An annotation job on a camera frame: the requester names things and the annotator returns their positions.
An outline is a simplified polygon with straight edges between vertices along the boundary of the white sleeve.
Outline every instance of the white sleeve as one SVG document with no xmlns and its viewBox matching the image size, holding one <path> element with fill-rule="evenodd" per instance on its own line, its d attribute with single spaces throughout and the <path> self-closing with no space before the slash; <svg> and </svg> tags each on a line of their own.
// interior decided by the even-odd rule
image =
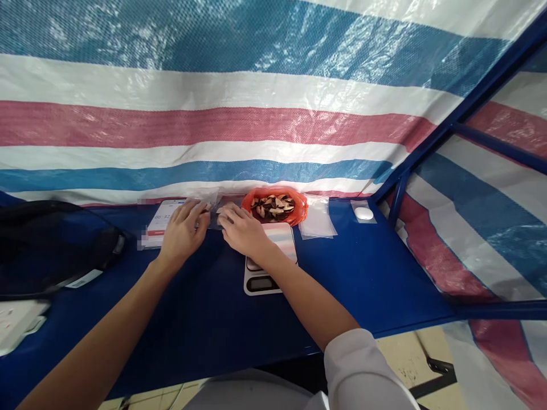
<svg viewBox="0 0 547 410">
<path fill-rule="evenodd" d="M 365 329 L 350 330 L 328 344 L 325 374 L 331 410 L 419 408 Z"/>
</svg>

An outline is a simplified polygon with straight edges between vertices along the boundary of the floor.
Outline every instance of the floor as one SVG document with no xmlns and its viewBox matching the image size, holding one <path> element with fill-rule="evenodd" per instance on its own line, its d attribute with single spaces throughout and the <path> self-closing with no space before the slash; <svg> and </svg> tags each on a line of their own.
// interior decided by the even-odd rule
<svg viewBox="0 0 547 410">
<path fill-rule="evenodd" d="M 452 363 L 444 333 L 439 326 L 378 340 L 388 364 L 409 388 L 438 377 L 427 366 L 418 337 L 430 357 Z M 180 384 L 133 395 L 128 401 L 129 410 L 169 410 L 172 405 L 173 410 L 181 410 L 204 381 L 205 379 L 185 383 L 180 395 Z M 105 401 L 99 410 L 117 410 L 121 400 Z M 429 410 L 467 409 L 457 383 L 425 396 L 418 402 Z"/>
</svg>

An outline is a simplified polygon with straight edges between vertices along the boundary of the black backpack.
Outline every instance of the black backpack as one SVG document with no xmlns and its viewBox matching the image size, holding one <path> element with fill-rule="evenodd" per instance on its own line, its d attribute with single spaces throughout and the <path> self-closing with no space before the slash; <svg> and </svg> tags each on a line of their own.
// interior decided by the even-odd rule
<svg viewBox="0 0 547 410">
<path fill-rule="evenodd" d="M 120 257 L 126 236 L 100 215 L 41 200 L 0 208 L 0 300 L 78 288 Z"/>
</svg>

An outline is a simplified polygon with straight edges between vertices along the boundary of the black chair leg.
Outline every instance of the black chair leg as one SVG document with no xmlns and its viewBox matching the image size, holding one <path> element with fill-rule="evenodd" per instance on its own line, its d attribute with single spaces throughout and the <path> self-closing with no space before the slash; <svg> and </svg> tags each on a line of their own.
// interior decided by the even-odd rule
<svg viewBox="0 0 547 410">
<path fill-rule="evenodd" d="M 456 372 L 454 371 L 454 365 L 452 363 L 443 362 L 442 360 L 431 359 L 429 357 L 429 354 L 427 354 L 426 349 L 423 347 L 420 336 L 417 333 L 416 336 L 418 337 L 418 341 L 420 343 L 420 346 L 422 347 L 422 351 L 426 356 L 427 365 L 429 366 L 431 371 L 434 371 L 435 373 L 441 375 L 436 379 L 419 384 L 409 389 L 412 396 L 416 400 L 418 400 L 420 397 L 427 396 L 428 394 L 436 392 L 437 390 L 441 390 L 442 388 L 448 387 L 451 384 L 457 383 L 458 380 L 456 378 Z M 422 405 L 420 405 L 420 409 L 427 410 L 427 408 Z"/>
</svg>

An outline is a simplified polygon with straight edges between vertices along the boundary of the blue tabletop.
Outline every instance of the blue tabletop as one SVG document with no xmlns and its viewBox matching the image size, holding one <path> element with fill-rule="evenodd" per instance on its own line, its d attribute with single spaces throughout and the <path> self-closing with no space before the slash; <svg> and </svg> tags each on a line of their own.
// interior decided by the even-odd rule
<svg viewBox="0 0 547 410">
<path fill-rule="evenodd" d="M 135 236 L 157 207 L 101 208 L 105 218 Z M 299 265 L 327 288 L 376 337 L 454 320 L 386 219 L 359 224 L 348 200 L 331 199 L 334 239 L 302 240 Z M 121 261 L 79 289 L 63 289 L 34 335 L 0 358 L 0 401 L 14 408 L 140 277 L 158 251 L 127 244 Z M 282 294 L 247 296 L 244 257 L 220 231 L 169 285 L 109 397 L 170 386 L 318 352 Z"/>
</svg>

